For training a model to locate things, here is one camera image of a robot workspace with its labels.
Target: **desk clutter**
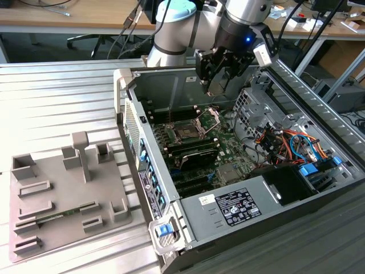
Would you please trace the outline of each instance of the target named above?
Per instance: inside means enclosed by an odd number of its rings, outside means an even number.
[[[8,9],[12,3],[13,0],[0,0],[0,9]]]

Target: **black wire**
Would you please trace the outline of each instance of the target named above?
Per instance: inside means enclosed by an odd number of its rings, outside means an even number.
[[[162,18],[162,22],[161,22],[161,25],[159,26],[159,28],[157,30],[155,30],[150,36],[148,36],[147,38],[145,38],[142,42],[140,43],[137,43],[134,48],[130,49],[130,50],[125,50],[123,51],[122,53],[119,54],[118,58],[119,59],[122,55],[124,55],[125,53],[128,53],[128,52],[131,52],[131,51],[135,51],[137,49],[139,49],[143,44],[145,44],[147,41],[149,41],[150,38],[152,38],[153,36],[155,36],[161,29],[162,29],[162,26],[164,25],[164,22],[165,22],[165,18],[166,18],[166,15],[167,15],[167,11],[169,9],[169,6],[170,6],[170,3],[171,3],[171,0],[168,0],[167,2],[167,5],[166,5],[166,10],[165,10],[165,14]]]
[[[69,3],[71,2],[72,0],[67,0],[67,1],[63,1],[61,3],[57,3],[57,4],[49,4],[49,5],[35,5],[35,4],[31,4],[31,3],[27,3],[23,0],[18,0],[20,3],[23,3],[25,5],[28,5],[28,6],[32,6],[32,7],[54,7],[54,6],[59,6],[59,5],[63,5],[63,4],[66,4],[66,3]]]
[[[135,8],[132,10],[132,12],[133,12],[133,11],[137,11],[137,9],[138,9],[138,7],[139,7],[140,3],[141,3],[141,0],[138,0],[137,5],[136,5],[136,6],[135,6]],[[114,48],[115,44],[118,42],[118,40],[120,39],[120,37],[124,34],[124,32],[125,32],[126,30],[127,30],[127,29],[126,29],[125,27],[123,27],[123,29],[121,30],[120,34],[119,34],[119,35],[118,35],[118,37],[115,39],[114,43],[112,44],[112,46],[111,46],[111,47],[110,47],[110,49],[109,49],[108,56],[107,56],[107,60],[109,60],[110,53],[112,52],[112,49]]]
[[[116,42],[120,39],[120,37],[124,34],[125,31],[126,31],[126,28],[123,28],[121,30],[120,34],[118,35],[118,37],[115,39],[114,43],[111,45],[109,52],[108,52],[107,60],[109,60],[110,53],[112,52],[112,49],[115,46]]]
[[[324,21],[323,25],[319,28],[319,30],[317,31],[317,33],[315,34],[315,36],[313,37],[313,39],[309,43],[309,46],[307,47],[307,49],[303,53],[303,56],[307,55],[307,53],[311,50],[311,48],[313,47],[314,43],[318,40],[319,36],[325,30],[325,28],[327,27],[327,25],[331,22],[332,18],[335,16],[336,12],[341,7],[341,5],[342,5],[343,2],[344,2],[344,0],[340,0],[338,2],[338,4],[337,4],[336,8],[333,11],[331,11],[330,15],[326,18],[326,20]],[[297,61],[293,65],[292,70],[296,70],[298,68],[299,64],[300,64],[300,62]]]
[[[292,16],[294,15],[294,13],[297,11],[297,9],[301,6],[301,4],[304,3],[305,0],[300,0],[298,2],[298,4],[295,6],[295,8],[291,11],[291,13],[289,14],[289,16],[286,18],[285,22],[284,22],[284,25],[282,26],[281,28],[281,31],[280,31],[280,34],[279,34],[279,38],[278,38],[278,45],[280,45],[280,41],[281,41],[281,38],[284,34],[284,30],[286,28],[286,25],[288,24],[289,20],[292,18]]]
[[[308,41],[310,40],[310,38],[312,36],[312,33],[313,33],[314,29],[315,29],[315,25],[317,24],[317,21],[319,19],[319,15],[320,15],[320,13],[318,13],[317,18],[315,19],[314,26],[313,26],[312,31],[310,32],[307,40],[305,41],[304,45],[302,46],[300,52],[298,52],[297,56],[295,57],[294,62],[293,62],[293,65],[295,65],[295,63],[297,62],[298,57],[302,54],[302,51],[304,50],[304,48],[306,47]]]
[[[136,26],[137,26],[137,23],[135,23],[135,24],[134,24],[134,26],[133,26],[133,28],[132,28],[131,32],[128,34],[127,38],[125,39],[125,42],[124,42],[123,46],[121,47],[121,49],[120,49],[120,51],[119,51],[119,56],[120,56],[120,54],[123,52],[123,50],[125,49],[125,46],[127,45],[127,43],[128,43],[128,41],[129,41],[129,39],[131,38],[132,33],[133,33],[133,31],[135,30]]]

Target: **gray plastic post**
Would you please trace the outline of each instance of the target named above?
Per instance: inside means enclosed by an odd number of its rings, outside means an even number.
[[[89,146],[89,139],[85,131],[75,132],[71,134],[72,147],[79,151],[81,165],[84,172],[85,183],[91,181],[90,170],[87,166],[87,158],[85,148]]]
[[[48,180],[40,183],[28,184],[27,186],[19,188],[18,196],[19,198],[23,198],[43,191],[48,191],[50,189],[52,189],[52,186]]]
[[[125,204],[124,199],[121,200],[122,202],[122,209],[120,211],[115,211],[114,207],[113,207],[113,203],[109,202],[109,206],[110,206],[110,218],[112,219],[112,221],[116,222],[116,221],[122,221],[124,219],[126,219],[129,215],[128,212],[128,208]]]
[[[31,230],[35,230],[35,229],[39,229],[39,225],[36,223],[35,221],[36,217],[31,217],[29,219],[27,219],[27,221],[32,221],[31,223],[26,223],[26,224],[15,224],[15,229],[14,229],[14,232],[16,234],[21,234],[21,233],[24,233],[24,232],[28,232],[28,231],[31,231]]]
[[[15,244],[14,253],[17,255],[23,254],[28,251],[40,249],[41,240],[37,236],[26,238],[19,243]]]
[[[28,212],[28,213],[23,213],[23,209],[19,209],[19,214],[18,214],[18,218],[23,220],[23,219],[27,219],[29,217],[33,217],[37,214],[41,214],[47,211],[51,211],[53,210],[53,203],[51,201],[48,201],[48,206],[41,208],[41,209],[36,209],[34,211]]]
[[[11,162],[11,173],[13,173],[18,181],[35,177],[31,168],[35,163],[30,154],[13,156]]]
[[[80,205],[81,215],[85,215],[96,210],[100,210],[100,204],[98,202],[90,202]]]
[[[82,221],[82,228],[84,229],[85,233],[102,227],[103,227],[103,219],[101,215]]]
[[[114,153],[108,143],[96,144],[96,161],[98,164],[114,160]]]

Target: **black cable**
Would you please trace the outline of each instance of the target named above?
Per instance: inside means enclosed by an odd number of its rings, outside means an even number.
[[[61,3],[57,3],[57,4],[49,4],[49,5],[35,5],[35,4],[31,4],[31,3],[27,3],[23,0],[18,0],[20,3],[23,3],[25,5],[28,5],[28,6],[32,6],[32,7],[54,7],[54,6],[59,6],[59,5],[63,5],[63,4],[66,4],[66,3],[69,3],[71,2],[72,0],[66,0],[66,1],[63,1]]]
[[[304,50],[304,48],[306,47],[308,41],[310,40],[310,38],[312,36],[312,33],[313,33],[314,29],[315,29],[315,25],[317,24],[317,21],[319,19],[319,15],[320,15],[320,13],[318,13],[317,18],[315,19],[314,26],[313,26],[312,31],[310,32],[307,40],[305,41],[305,43],[304,43],[303,47],[301,48],[300,52],[298,52],[297,56],[295,57],[294,62],[293,62],[293,65],[295,65],[295,63],[297,62],[298,57],[302,54],[302,51]]]
[[[135,44],[134,48],[130,49],[130,50],[125,50],[123,51],[122,53],[119,54],[118,58],[119,59],[122,55],[124,55],[125,53],[128,53],[128,52],[132,52],[132,51],[136,51],[137,49],[139,49],[143,44],[145,44],[147,41],[149,41],[149,39],[153,36],[155,36],[161,29],[162,29],[162,26],[164,25],[164,22],[165,22],[165,18],[166,18],[166,15],[167,15],[167,11],[169,9],[169,6],[170,6],[170,3],[171,3],[171,0],[168,0],[167,2],[167,5],[166,5],[166,10],[165,10],[165,13],[164,13],[164,16],[162,18],[162,22],[161,22],[161,25],[159,26],[159,28],[157,30],[155,30],[150,36],[148,36],[147,38],[145,38],[142,42],[139,42],[137,44]]]
[[[135,23],[135,24],[134,24],[134,26],[133,26],[133,28],[132,28],[131,32],[128,34],[127,38],[125,39],[125,42],[124,42],[123,46],[121,47],[121,49],[120,49],[120,51],[119,51],[119,54],[121,54],[121,53],[123,52],[123,50],[124,50],[125,46],[127,45],[127,43],[128,43],[128,41],[129,41],[129,39],[130,39],[130,38],[131,38],[131,36],[132,36],[133,31],[135,30],[136,26],[137,26],[137,23]]]
[[[108,52],[107,60],[109,60],[110,53],[112,52],[113,47],[118,42],[118,40],[120,39],[120,37],[124,34],[124,32],[128,28],[131,27],[134,19],[136,18],[137,10],[138,10],[138,7],[139,7],[140,3],[141,3],[141,0],[138,0],[137,5],[135,6],[135,8],[131,11],[131,13],[129,14],[129,16],[124,20],[123,29],[121,30],[121,32],[118,35],[118,37],[115,39],[114,43],[111,45],[111,47],[109,49],[109,52]]]
[[[284,34],[284,30],[286,28],[286,25],[288,24],[289,20],[292,18],[292,16],[294,15],[294,13],[297,11],[297,9],[301,6],[301,4],[304,3],[305,0],[300,0],[298,2],[298,4],[295,6],[295,8],[291,11],[291,13],[289,14],[289,16],[286,18],[285,22],[284,22],[284,25],[282,26],[281,28],[281,31],[280,31],[280,34],[279,34],[279,38],[278,38],[278,45],[280,45],[280,41],[281,41],[281,38]]]
[[[327,25],[331,22],[333,16],[335,16],[336,12],[341,7],[341,5],[342,5],[343,2],[344,2],[344,0],[340,0],[338,2],[338,4],[337,4],[336,8],[333,11],[331,11],[330,15],[326,18],[326,20],[324,21],[323,25],[319,28],[319,30],[317,31],[317,33],[315,34],[315,36],[313,37],[313,39],[310,41],[310,44],[309,44],[308,48],[305,50],[305,52],[303,53],[303,56],[306,56],[307,53],[311,50],[311,48],[313,47],[314,43],[318,40],[319,36],[325,30],[325,28],[327,27]],[[297,61],[293,65],[293,71],[295,71],[298,68],[299,64],[300,64],[300,60]]]

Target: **small circuit board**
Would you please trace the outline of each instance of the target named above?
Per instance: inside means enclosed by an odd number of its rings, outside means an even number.
[[[179,194],[192,196],[244,180],[255,164],[215,109],[195,119],[152,124]]]

